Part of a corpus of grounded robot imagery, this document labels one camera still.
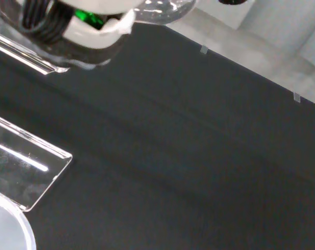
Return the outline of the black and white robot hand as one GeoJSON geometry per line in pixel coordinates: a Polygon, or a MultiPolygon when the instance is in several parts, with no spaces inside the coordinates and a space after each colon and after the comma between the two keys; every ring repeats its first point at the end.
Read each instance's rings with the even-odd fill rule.
{"type": "Polygon", "coordinates": [[[57,67],[93,69],[120,51],[142,1],[0,1],[15,39],[57,67]]]}

